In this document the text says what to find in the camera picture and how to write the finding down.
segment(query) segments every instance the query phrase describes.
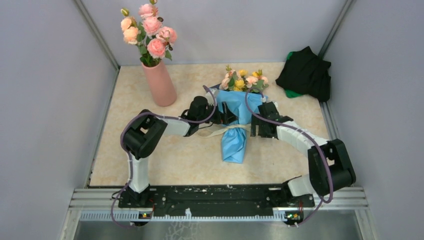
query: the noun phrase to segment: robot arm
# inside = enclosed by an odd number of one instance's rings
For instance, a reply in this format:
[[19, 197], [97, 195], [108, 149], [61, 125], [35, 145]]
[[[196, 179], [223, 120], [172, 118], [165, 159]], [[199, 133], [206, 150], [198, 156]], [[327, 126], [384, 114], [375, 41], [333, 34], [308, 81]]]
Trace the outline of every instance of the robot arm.
[[337, 191], [355, 183], [356, 175], [345, 144], [340, 139], [327, 140], [301, 128], [288, 116], [281, 116], [273, 102], [265, 102], [258, 107], [259, 115], [267, 120], [284, 123], [286, 126], [277, 126], [252, 117], [252, 137], [258, 135], [263, 138], [274, 138], [289, 143], [308, 159], [309, 174], [290, 179], [283, 183], [283, 191], [287, 199], [305, 194], [317, 193], [325, 196], [330, 193], [329, 181], [325, 166], [314, 144], [302, 133], [309, 135], [323, 151], [328, 160], [334, 161], [329, 166], [332, 177], [333, 190]]
[[[222, 112], [216, 110], [206, 123], [229, 124], [237, 120], [237, 117], [228, 110], [225, 102], [222, 103], [222, 109]], [[285, 141], [308, 159], [309, 174], [290, 179], [282, 184], [282, 195], [288, 202], [306, 194], [316, 192], [320, 196], [325, 196], [330, 192], [330, 183], [318, 150], [309, 139], [301, 134], [302, 132], [307, 133], [318, 143], [327, 159], [334, 160], [334, 164], [329, 167], [334, 191], [350, 186], [356, 181], [349, 155], [341, 140], [327, 140], [313, 135], [308, 130], [299, 127], [290, 117], [279, 115], [273, 102], [265, 102], [258, 109], [261, 117], [291, 127], [277, 126], [253, 116], [251, 136], [255, 137], [258, 131], [260, 137]], [[133, 198], [138, 199], [140, 193], [149, 186], [148, 157], [162, 135], [189, 137], [199, 129], [199, 124], [188, 123], [186, 120], [203, 120], [211, 114], [212, 110], [213, 106], [208, 103], [206, 97], [197, 96], [191, 102], [189, 109], [183, 111], [180, 119], [166, 119], [147, 115], [133, 122], [123, 136], [124, 147], [133, 159], [128, 160], [128, 164], [132, 164], [134, 173], [129, 184], [129, 194]]]
[[[149, 156], [155, 150], [156, 145], [162, 135], [177, 135], [189, 137], [198, 129], [198, 123], [188, 123], [189, 121], [199, 121], [206, 119], [211, 115], [214, 107], [212, 101], [207, 97], [196, 96], [191, 102], [189, 109], [182, 112], [179, 119], [158, 118], [154, 115], [144, 115], [135, 120], [123, 135], [123, 146], [128, 150], [129, 174], [132, 179], [129, 183], [129, 193], [139, 199], [139, 194], [149, 186]], [[222, 102], [222, 112], [216, 109], [211, 118], [205, 123], [229, 124], [237, 120], [225, 102]]]

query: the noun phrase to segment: blue cloth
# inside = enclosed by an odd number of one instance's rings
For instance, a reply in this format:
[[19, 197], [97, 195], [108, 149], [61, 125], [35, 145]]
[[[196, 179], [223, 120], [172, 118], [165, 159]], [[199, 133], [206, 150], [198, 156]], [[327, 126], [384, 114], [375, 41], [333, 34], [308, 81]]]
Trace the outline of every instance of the blue cloth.
[[[250, 124], [252, 114], [249, 112], [245, 104], [246, 93], [242, 91], [219, 91], [216, 96], [216, 102], [220, 112], [223, 111], [222, 102], [226, 102], [228, 109], [238, 117], [233, 124]], [[262, 96], [260, 94], [249, 93], [247, 102], [250, 109], [258, 113], [258, 106], [262, 104]], [[221, 140], [222, 160], [228, 163], [243, 163], [247, 143], [247, 131], [243, 128], [228, 129]]]

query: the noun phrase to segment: artificial flower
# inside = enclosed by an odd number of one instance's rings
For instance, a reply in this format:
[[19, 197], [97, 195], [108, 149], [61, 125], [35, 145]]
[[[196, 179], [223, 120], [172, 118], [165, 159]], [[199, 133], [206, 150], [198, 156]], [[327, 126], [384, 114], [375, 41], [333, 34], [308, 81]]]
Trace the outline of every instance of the artificial flower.
[[162, 40], [162, 42], [164, 43], [169, 43], [169, 45], [173, 46], [175, 41], [177, 40], [177, 33], [174, 29], [164, 26], [156, 34], [156, 38]]
[[268, 84], [268, 78], [266, 76], [261, 76], [260, 79], [263, 80], [263, 84]]
[[138, 9], [138, 15], [140, 15], [142, 19], [157, 16], [158, 13], [158, 8], [148, 3], [141, 5], [141, 7]]
[[226, 77], [222, 80], [221, 85], [219, 85], [219, 89], [221, 90], [227, 90], [228, 89], [228, 83], [230, 82], [230, 78]]
[[234, 87], [238, 88], [238, 89], [242, 89], [245, 86], [245, 81], [243, 79], [238, 79], [235, 80], [234, 82]]
[[248, 71], [242, 69], [242, 70], [238, 71], [238, 74], [240, 74], [241, 77], [244, 77], [248, 74]]
[[258, 79], [254, 76], [248, 76], [246, 77], [246, 87], [251, 88], [252, 85], [256, 85], [256, 83], [258, 82]]
[[162, 27], [162, 22], [155, 16], [149, 16], [143, 21], [143, 28], [149, 37], [157, 34]]
[[120, 22], [120, 28], [122, 29], [122, 32], [124, 32], [125, 30], [127, 30], [129, 27], [131, 27], [131, 24], [133, 24], [133, 21], [131, 20], [130, 17], [126, 17], [124, 18], [121, 22]]
[[234, 71], [234, 70], [230, 70], [229, 72], [227, 72], [226, 74], [225, 74], [225, 77], [226, 78], [230, 78], [230, 77], [232, 77], [233, 76], [233, 74], [237, 74], [237, 78], [239, 79], [239, 78], [241, 78], [242, 76], [240, 76], [239, 75], [239, 73], [237, 72], [237, 71]]
[[136, 45], [137, 35], [139, 34], [139, 29], [135, 26], [130, 26], [127, 30], [123, 32], [123, 40], [127, 44]]
[[257, 71], [252, 72], [253, 77], [259, 78], [261, 75]]
[[165, 45], [161, 40], [157, 38], [152, 39], [148, 43], [147, 50], [154, 59], [163, 59], [165, 57]]
[[120, 13], [122, 13], [122, 15], [124, 17], [128, 17], [128, 15], [130, 15], [130, 10], [126, 9], [125, 7], [120, 9]]

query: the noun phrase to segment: glass panel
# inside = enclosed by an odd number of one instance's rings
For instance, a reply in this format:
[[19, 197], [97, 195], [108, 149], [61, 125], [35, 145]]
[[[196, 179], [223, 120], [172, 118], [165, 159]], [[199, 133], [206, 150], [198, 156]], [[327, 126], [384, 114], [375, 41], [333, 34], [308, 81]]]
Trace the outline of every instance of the glass panel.
[[80, 221], [75, 240], [360, 240], [355, 211], [317, 212], [299, 229], [282, 222], [149, 222], [123, 229], [109, 221]]

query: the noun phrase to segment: gray wall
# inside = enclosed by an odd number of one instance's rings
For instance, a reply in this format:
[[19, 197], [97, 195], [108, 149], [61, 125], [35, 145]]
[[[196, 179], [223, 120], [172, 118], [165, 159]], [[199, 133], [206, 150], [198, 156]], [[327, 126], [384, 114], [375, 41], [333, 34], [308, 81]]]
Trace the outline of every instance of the gray wall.
[[[137, 17], [148, 0], [83, 0], [120, 65], [140, 65], [123, 42], [122, 7]], [[164, 24], [178, 33], [171, 63], [280, 62], [310, 45], [318, 52], [344, 0], [158, 0]]]
[[357, 1], [325, 56], [330, 107], [381, 239], [423, 239], [424, 1]]
[[0, 22], [0, 239], [57, 239], [115, 70], [71, 0], [2, 0]]

